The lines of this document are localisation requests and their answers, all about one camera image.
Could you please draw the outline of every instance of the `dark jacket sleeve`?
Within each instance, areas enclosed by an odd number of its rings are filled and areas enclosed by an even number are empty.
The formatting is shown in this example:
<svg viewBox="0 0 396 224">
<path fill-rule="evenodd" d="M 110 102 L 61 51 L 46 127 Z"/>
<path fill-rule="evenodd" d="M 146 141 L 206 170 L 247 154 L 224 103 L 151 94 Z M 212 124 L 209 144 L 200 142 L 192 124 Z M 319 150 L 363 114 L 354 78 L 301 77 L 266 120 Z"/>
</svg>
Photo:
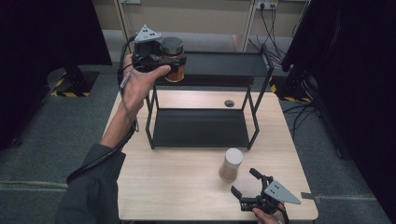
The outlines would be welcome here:
<svg viewBox="0 0 396 224">
<path fill-rule="evenodd" d="M 83 165 L 106 155 L 111 148 L 93 145 Z M 112 157 L 69 183 L 55 223 L 120 223 L 117 179 L 125 154 Z"/>
</svg>

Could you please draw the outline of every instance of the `jar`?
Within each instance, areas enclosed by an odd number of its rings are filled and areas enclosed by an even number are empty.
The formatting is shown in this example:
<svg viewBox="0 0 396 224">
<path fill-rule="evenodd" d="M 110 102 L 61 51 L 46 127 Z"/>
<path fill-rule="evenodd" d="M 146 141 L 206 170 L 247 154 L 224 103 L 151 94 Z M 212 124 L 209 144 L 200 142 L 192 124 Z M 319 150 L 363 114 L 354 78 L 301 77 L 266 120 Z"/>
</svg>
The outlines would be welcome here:
<svg viewBox="0 0 396 224">
<path fill-rule="evenodd" d="M 183 41 L 177 37 L 166 37 L 161 43 L 161 52 L 165 60 L 177 60 L 184 57 Z M 166 75 L 165 79 L 171 82 L 179 82 L 184 78 L 184 65 L 176 72 Z"/>
</svg>

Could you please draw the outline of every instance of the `black metal shelf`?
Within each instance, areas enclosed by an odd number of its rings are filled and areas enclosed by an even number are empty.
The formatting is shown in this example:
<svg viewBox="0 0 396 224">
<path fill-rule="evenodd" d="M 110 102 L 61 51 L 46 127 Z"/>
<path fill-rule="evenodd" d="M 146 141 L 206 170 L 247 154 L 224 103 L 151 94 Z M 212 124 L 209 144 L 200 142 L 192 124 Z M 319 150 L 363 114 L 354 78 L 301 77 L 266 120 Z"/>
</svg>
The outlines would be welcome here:
<svg viewBox="0 0 396 224">
<path fill-rule="evenodd" d="M 239 109 L 160 109 L 153 143 L 157 147 L 246 147 L 249 138 L 244 112 Z"/>
<path fill-rule="evenodd" d="M 186 52 L 188 57 L 183 80 L 156 81 L 151 98 L 147 97 L 146 133 L 155 147 L 246 147 L 251 149 L 259 133 L 256 111 L 274 70 L 265 45 L 260 53 Z M 251 86 L 255 77 L 265 77 L 255 103 Z M 161 108 L 156 86 L 244 87 L 245 100 L 240 108 Z M 249 105 L 255 131 L 248 136 L 244 110 Z M 153 135 L 152 113 L 156 108 Z"/>
</svg>

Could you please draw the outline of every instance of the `gray carpet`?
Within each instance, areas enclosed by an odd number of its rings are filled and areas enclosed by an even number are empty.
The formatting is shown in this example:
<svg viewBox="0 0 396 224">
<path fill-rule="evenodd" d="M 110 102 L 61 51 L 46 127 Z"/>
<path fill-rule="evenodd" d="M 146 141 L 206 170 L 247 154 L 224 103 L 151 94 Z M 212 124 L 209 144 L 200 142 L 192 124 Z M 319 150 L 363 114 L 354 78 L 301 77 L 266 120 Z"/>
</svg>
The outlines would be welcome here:
<svg viewBox="0 0 396 224">
<path fill-rule="evenodd" d="M 0 151 L 0 181 L 46 182 L 37 188 L 23 183 L 1 184 L 0 223 L 52 223 L 66 177 L 79 167 L 90 145 L 99 141 L 105 129 L 117 95 L 117 64 L 114 65 L 83 66 L 82 69 L 100 72 L 90 96 L 48 96 L 25 128 L 21 136 L 23 144 Z M 51 86 L 62 72 L 57 70 L 49 75 Z M 280 104 L 284 110 L 301 105 Z M 294 139 L 309 186 L 316 196 L 319 216 L 315 223 L 390 223 L 354 162 L 337 157 L 320 116 L 317 112 L 310 113 L 313 109 L 307 109 L 297 120 L 297 125 L 300 122 L 301 125 Z M 285 113 L 290 129 L 300 110 Z M 51 188 L 47 182 L 60 187 Z"/>
</svg>

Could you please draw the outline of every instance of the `wooden table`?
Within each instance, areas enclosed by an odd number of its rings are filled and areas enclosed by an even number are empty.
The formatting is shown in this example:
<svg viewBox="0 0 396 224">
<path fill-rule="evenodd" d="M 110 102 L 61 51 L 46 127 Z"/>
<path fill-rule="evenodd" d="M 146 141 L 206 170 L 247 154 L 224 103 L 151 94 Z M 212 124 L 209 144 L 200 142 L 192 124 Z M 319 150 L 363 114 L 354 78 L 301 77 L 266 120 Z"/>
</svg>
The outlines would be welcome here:
<svg viewBox="0 0 396 224">
<path fill-rule="evenodd" d="M 244 97 L 244 93 L 235 91 L 158 93 L 161 107 L 225 108 L 226 100 L 233 100 L 238 107 Z M 110 119 L 119 103 L 118 96 Z M 250 130 L 251 112 L 247 110 L 245 113 Z M 302 192 L 310 193 L 310 188 L 274 94 L 264 94 L 258 111 L 261 131 L 252 149 L 239 148 L 244 160 L 233 183 L 226 183 L 219 177 L 219 168 L 228 148 L 151 149 L 144 131 L 147 115 L 147 108 L 142 108 L 137 117 L 141 131 L 135 133 L 123 149 L 127 156 L 118 181 L 122 220 L 257 220 L 252 213 L 240 211 L 238 200 L 230 192 L 231 185 L 234 185 L 245 197 L 260 194 L 261 181 L 248 172 L 250 168 L 273 176 L 302 201 L 302 204 L 286 203 L 291 220 L 318 217 L 314 201 L 301 197 Z"/>
</svg>

